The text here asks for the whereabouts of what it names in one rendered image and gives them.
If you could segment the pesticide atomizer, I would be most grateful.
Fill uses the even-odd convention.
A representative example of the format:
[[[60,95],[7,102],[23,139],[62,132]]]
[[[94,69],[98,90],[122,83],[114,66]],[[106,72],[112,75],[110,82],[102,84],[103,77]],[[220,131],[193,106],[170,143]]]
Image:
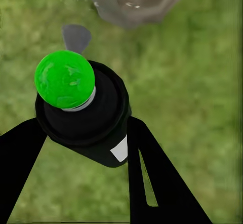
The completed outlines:
[[[87,60],[92,35],[82,25],[63,27],[66,50],[49,53],[35,71],[35,110],[52,141],[109,168],[128,159],[132,109],[124,81],[109,67]]]

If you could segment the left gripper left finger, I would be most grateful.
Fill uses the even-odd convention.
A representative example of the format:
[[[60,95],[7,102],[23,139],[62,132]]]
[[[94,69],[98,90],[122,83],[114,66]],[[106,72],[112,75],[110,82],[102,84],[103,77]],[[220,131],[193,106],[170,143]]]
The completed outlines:
[[[47,135],[33,118],[0,136],[0,224],[7,224]]]

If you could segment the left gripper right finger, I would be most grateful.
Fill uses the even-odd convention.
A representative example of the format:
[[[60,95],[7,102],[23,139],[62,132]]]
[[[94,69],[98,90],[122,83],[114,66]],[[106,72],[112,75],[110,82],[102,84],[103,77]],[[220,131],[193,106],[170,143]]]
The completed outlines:
[[[146,124],[128,118],[131,224],[212,224]],[[147,205],[139,150],[158,207]]]

